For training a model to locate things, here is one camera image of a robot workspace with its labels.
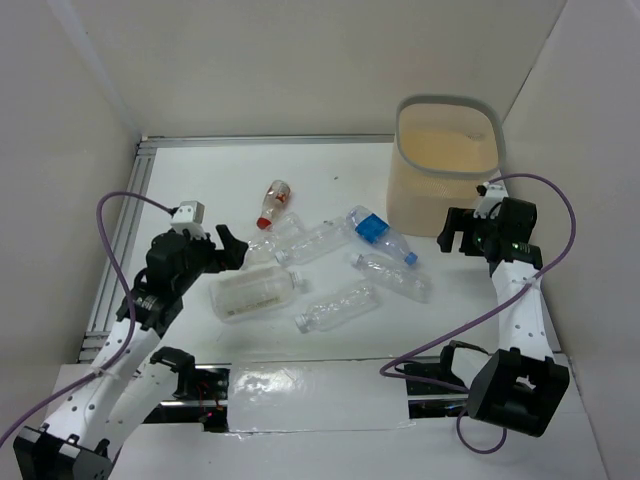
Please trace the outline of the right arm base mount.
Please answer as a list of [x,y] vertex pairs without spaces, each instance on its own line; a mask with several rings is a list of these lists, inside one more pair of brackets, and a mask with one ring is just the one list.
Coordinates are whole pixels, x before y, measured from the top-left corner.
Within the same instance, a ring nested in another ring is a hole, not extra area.
[[[402,375],[435,379],[464,388],[460,379],[444,372],[440,364],[435,361],[409,360],[395,366],[394,371]],[[405,386],[409,418],[413,420],[456,417],[462,411],[467,399],[466,393],[442,385],[406,380]]]

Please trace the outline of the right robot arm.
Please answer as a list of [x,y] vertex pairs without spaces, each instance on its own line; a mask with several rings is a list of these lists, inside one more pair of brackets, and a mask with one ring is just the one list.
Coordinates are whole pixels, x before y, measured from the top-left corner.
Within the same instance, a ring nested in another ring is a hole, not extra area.
[[480,209],[452,207],[437,243],[444,253],[462,235],[461,253],[481,256],[502,305],[495,352],[452,341],[443,348],[436,379],[448,392],[468,388],[475,420],[532,437],[541,436],[569,386],[566,367],[554,360],[543,319],[541,252],[529,239],[534,204],[505,197],[482,199]]

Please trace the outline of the blue label clear bottle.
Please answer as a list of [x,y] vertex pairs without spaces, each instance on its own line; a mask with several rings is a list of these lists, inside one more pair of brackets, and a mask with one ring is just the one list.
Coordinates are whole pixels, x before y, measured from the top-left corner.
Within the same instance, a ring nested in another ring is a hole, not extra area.
[[417,263],[418,256],[405,237],[369,209],[355,206],[347,213],[346,221],[355,235],[373,248],[408,267]]

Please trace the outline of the long clear bottle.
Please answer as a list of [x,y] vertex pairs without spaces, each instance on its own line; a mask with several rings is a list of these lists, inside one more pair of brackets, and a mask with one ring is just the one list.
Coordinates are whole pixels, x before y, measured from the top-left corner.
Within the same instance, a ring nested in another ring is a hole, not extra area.
[[275,252],[280,265],[304,265],[332,253],[351,239],[350,227],[344,217],[326,221],[303,232],[290,244]]

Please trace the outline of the crushed clear bottle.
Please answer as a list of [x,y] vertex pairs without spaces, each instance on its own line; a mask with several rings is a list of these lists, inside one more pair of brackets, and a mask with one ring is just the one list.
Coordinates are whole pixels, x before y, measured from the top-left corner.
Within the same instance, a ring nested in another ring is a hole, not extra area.
[[296,213],[288,213],[268,229],[255,235],[249,242],[242,268],[249,269],[275,259],[275,253],[286,248],[306,232],[304,223]]

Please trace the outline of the clear bottle white cap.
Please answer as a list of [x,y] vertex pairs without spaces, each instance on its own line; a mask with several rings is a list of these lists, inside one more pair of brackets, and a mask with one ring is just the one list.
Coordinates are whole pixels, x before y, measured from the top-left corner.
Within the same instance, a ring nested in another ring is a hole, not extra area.
[[352,253],[348,255],[348,261],[364,278],[379,287],[419,303],[429,301],[431,282],[420,272],[377,254]]
[[303,334],[327,332],[380,306],[381,299],[374,285],[362,280],[312,303],[304,313],[296,315],[294,321]]

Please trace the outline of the clear bottle white cap front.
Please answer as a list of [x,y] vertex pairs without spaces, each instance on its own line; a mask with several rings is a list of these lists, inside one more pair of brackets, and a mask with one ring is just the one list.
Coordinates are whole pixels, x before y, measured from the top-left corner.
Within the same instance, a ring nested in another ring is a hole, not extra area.
[[362,280],[312,303],[304,313],[296,315],[294,321],[303,334],[327,332],[380,306],[381,299],[374,285]]

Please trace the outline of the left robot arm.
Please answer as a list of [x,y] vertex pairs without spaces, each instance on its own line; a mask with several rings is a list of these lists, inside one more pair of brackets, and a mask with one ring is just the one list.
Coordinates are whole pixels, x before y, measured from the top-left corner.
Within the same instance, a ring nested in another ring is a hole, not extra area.
[[152,240],[86,377],[64,388],[61,405],[39,427],[25,426],[15,437],[23,478],[106,479],[125,441],[162,400],[193,394],[194,356],[160,341],[201,275],[242,267],[247,243],[225,225],[216,230],[220,246],[198,226]]

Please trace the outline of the large square clear bottle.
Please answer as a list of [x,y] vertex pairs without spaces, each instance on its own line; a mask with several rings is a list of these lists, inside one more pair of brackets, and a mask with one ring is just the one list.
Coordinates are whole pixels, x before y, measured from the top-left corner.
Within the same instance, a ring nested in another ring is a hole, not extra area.
[[209,287],[213,312],[227,324],[269,315],[308,290],[304,276],[281,266],[246,271]]

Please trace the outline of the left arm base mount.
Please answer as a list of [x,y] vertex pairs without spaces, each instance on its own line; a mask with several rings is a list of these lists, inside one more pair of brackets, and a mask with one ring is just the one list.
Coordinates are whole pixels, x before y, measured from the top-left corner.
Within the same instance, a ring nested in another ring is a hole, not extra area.
[[160,402],[144,424],[191,425],[208,433],[228,432],[229,379],[229,365],[197,365],[187,393]]

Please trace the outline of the red cap small bottle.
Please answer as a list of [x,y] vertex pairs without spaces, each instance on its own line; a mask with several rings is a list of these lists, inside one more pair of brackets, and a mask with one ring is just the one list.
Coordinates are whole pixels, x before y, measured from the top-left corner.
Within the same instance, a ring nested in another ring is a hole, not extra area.
[[275,180],[269,186],[263,199],[261,214],[256,221],[260,230],[269,228],[279,219],[291,194],[290,186],[282,181]]

